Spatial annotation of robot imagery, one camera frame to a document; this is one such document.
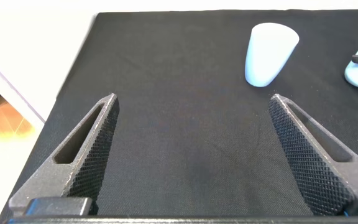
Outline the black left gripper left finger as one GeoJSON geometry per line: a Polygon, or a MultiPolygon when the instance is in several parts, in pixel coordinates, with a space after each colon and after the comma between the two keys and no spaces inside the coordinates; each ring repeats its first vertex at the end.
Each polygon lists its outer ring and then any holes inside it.
{"type": "Polygon", "coordinates": [[[101,190],[119,100],[111,93],[100,99],[9,199],[15,216],[23,215],[39,197],[86,197],[96,201],[101,190]]]}

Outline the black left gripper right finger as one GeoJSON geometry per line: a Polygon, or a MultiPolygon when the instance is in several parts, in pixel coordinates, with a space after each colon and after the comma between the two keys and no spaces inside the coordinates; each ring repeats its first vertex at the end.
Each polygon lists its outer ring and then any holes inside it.
{"type": "Polygon", "coordinates": [[[358,155],[292,100],[268,112],[299,191],[315,215],[358,215],[358,155]]]}

